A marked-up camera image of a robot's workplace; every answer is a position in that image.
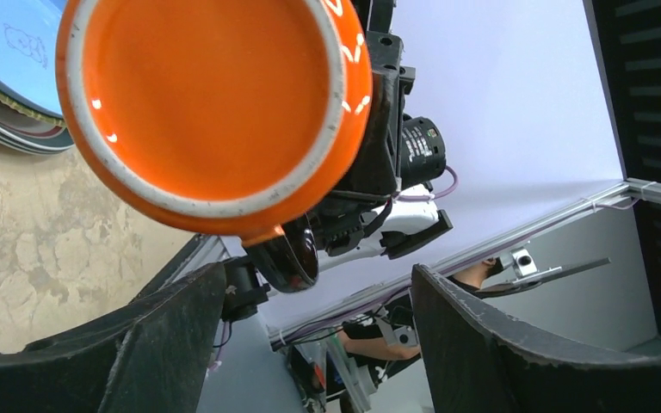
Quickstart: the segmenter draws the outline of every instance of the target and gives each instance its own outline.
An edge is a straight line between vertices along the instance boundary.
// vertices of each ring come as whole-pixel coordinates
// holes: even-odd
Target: white speckled rim
[[[330,93],[323,125],[306,157],[287,176],[262,192],[236,200],[195,200],[167,192],[136,175],[110,149],[90,115],[90,103],[85,95],[83,80],[83,50],[85,35],[88,32],[86,28],[98,1],[100,0],[82,0],[75,11],[74,21],[71,24],[71,38],[66,51],[66,69],[67,73],[70,73],[67,90],[70,94],[72,110],[87,144],[105,168],[123,185],[142,199],[166,210],[195,218],[221,219],[249,215],[276,205],[297,191],[315,174],[336,140],[347,86],[339,35],[321,2],[304,0],[318,23],[325,43],[330,73]]]

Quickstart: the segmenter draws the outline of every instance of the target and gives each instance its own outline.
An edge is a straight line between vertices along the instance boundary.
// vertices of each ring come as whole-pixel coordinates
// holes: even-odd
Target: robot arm
[[[387,256],[390,260],[406,256],[422,248],[437,237],[452,229],[444,210],[437,208],[429,190],[423,185],[416,185],[403,191],[401,196],[392,200],[391,211],[381,227],[363,238],[355,248],[341,255],[331,255],[321,250],[318,252],[320,271],[337,267],[346,262]],[[427,201],[404,200],[404,196],[429,196]],[[387,206],[377,207],[361,215],[364,227],[371,225],[385,213]]]

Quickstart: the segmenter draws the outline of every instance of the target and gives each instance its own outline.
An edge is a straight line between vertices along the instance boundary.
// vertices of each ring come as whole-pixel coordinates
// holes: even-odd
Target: white wall
[[[455,228],[413,255],[352,262],[311,291],[271,300],[262,311],[275,327],[621,181],[582,2],[398,0],[393,27],[404,64],[417,67],[407,111],[439,126],[460,176],[438,201]]]
[[[620,351],[657,334],[631,211],[601,211],[534,239],[528,250],[539,268],[605,256],[612,263],[489,303],[544,330]],[[512,272],[506,271],[491,281],[510,277]],[[393,406],[419,409],[429,399],[423,363],[418,362],[380,387],[372,396],[373,411],[416,412]]]

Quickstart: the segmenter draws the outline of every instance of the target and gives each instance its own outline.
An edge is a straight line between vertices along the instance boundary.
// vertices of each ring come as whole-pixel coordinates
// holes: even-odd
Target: cable
[[[460,184],[460,178],[457,176],[457,172],[455,172],[451,166],[446,165],[445,170],[452,175],[452,178],[454,179],[454,182],[452,182],[452,185],[449,186],[449,188],[443,190],[439,194],[432,194],[432,195],[399,195],[397,196],[397,200],[406,200],[406,201],[421,201],[421,202],[427,202],[430,200],[436,200],[438,198],[445,197],[449,194],[452,194]]]
[[[389,215],[392,213],[392,209],[394,207],[394,203],[392,200],[389,200],[386,202],[386,205],[384,205],[384,209],[381,210],[381,213],[379,215],[376,215],[376,217],[368,223],[368,225],[363,227],[363,237],[369,237],[371,234],[376,232],[381,226],[384,224],[384,221],[386,221],[387,218],[389,218]]]
[[[226,335],[226,340],[224,338],[224,333],[228,331],[228,334]],[[232,323],[229,323],[228,329],[225,329],[221,333],[221,341],[219,342],[219,345],[213,346],[213,348],[218,348],[221,349],[224,347],[230,340],[232,339]]]
[[[627,209],[630,209],[634,207],[635,204],[637,204],[640,200],[639,199],[632,199],[630,203],[626,204],[625,206],[617,206],[617,205],[595,205],[597,208],[607,208],[607,209],[616,209],[617,211],[626,211]]]
[[[385,298],[383,298],[383,301],[380,303],[379,308],[378,308],[376,311],[372,312],[370,315],[367,315],[367,316],[361,317],[361,318],[359,318],[359,319],[357,319],[357,320],[354,320],[354,321],[352,321],[352,322],[349,322],[349,323],[347,323],[347,324],[356,324],[356,325],[357,325],[357,324],[361,324],[361,323],[365,322],[366,320],[368,320],[368,319],[370,319],[370,318],[381,318],[381,317],[379,317],[379,313],[381,312],[381,309],[382,309],[385,305],[387,305],[387,304],[389,304],[391,301],[393,301],[399,293],[402,293],[403,291],[406,291],[406,290],[409,290],[409,287],[401,287],[401,288],[397,289],[397,290],[394,291],[393,293],[391,293],[391,294],[389,294],[388,296],[386,296]],[[320,328],[320,329],[317,329],[317,330],[314,330],[314,331],[310,331],[310,332],[307,332],[307,333],[300,333],[300,331],[301,331],[302,329],[304,329],[304,328],[305,328],[306,326],[308,326],[308,325],[318,324],[318,323],[323,323],[323,322],[329,322],[329,321],[333,321],[333,320],[335,320],[335,319],[338,319],[338,318],[340,318],[340,317],[342,317],[342,318],[352,317],[352,316],[358,314],[358,312],[356,312],[356,311],[357,311],[357,310],[349,310],[349,311],[346,311],[344,314],[341,314],[341,315],[339,315],[339,316],[328,317],[328,318],[322,318],[322,319],[320,319],[320,320],[315,320],[315,321],[311,321],[311,322],[309,322],[309,323],[306,323],[306,324],[304,324],[303,326],[301,326],[300,328],[298,328],[298,329],[295,331],[295,334],[292,335],[292,336],[299,336],[298,338],[290,338],[290,339],[287,339],[287,340],[286,340],[287,344],[282,345],[282,346],[276,346],[276,344],[275,344],[273,347],[274,347],[275,349],[278,349],[278,348],[282,348],[282,347],[292,346],[292,345],[295,345],[295,344],[305,344],[305,343],[307,343],[307,342],[317,342],[317,341],[324,340],[325,338],[328,338],[328,337],[334,336],[334,335],[336,334],[335,331],[334,331],[332,334],[329,334],[329,335],[326,335],[326,336],[321,336],[321,337],[317,337],[317,338],[313,338],[313,339],[306,339],[306,337],[312,336],[313,334],[316,334],[316,333],[318,333],[318,332],[321,331],[321,330],[327,330],[329,327]]]

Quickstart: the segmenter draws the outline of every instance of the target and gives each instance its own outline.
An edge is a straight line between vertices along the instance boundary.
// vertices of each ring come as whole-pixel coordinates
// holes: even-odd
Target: concrete floor
[[[0,145],[0,352],[124,305],[190,237],[127,207],[76,150]]]

